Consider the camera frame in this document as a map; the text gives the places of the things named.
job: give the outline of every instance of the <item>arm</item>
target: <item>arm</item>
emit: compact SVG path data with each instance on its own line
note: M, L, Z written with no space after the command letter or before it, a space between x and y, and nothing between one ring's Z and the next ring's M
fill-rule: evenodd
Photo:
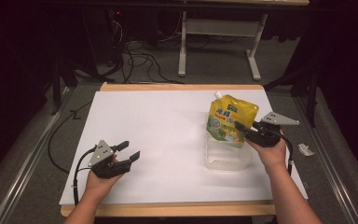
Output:
M110 179L101 179L92 171L89 171L83 196L64 223L93 223L101 201L109 194L111 188L121 177L122 175L118 175Z
M269 176L278 222L322 223L297 188L285 164L284 140L275 147L261 147L246 140L259 154Z

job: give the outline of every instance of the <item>transparent box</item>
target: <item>transparent box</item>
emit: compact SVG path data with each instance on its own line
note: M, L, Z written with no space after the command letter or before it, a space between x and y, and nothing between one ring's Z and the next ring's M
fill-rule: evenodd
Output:
M246 142L217 141L208 131L205 140L206 166L211 170L239 171L252 161L252 147Z

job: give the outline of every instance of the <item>hand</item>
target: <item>hand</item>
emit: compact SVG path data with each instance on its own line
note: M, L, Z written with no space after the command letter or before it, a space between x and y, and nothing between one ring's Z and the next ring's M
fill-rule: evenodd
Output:
M258 152L267 174L281 168L286 169L286 143L283 139L274 147L261 147L248 139L246 142Z
M116 156L113 158L113 162L117 162ZM117 175L110 179L101 179L94 172L89 171L87 177L86 189L83 194L84 197L95 200L96 203L100 203L101 200L109 194L111 188L123 175Z

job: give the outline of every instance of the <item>small white object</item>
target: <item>small white object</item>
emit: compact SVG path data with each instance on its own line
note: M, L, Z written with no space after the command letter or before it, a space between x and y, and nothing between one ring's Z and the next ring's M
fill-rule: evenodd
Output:
M298 149L300 150L300 152L304 155L304 156L311 156L314 155L315 153L313 151L311 151L309 149L308 146L304 145L304 144L299 144L298 145Z
M216 99L220 99L223 97L222 93L220 91L217 91L214 93L214 97L216 97Z

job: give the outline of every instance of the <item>white paper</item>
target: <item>white paper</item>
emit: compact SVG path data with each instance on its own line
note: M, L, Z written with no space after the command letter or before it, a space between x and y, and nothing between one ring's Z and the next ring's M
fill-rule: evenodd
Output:
M217 90L259 105L256 120L271 110L262 90ZM126 160L141 151L103 203L189 203L271 200L269 178L257 153L244 170L223 172L205 165L205 116L215 91L96 92L60 204L74 204L74 170L80 157L103 139L109 146L130 141L118 152ZM82 162L86 167L90 155ZM88 171L78 174L81 197ZM293 167L292 177L306 191Z

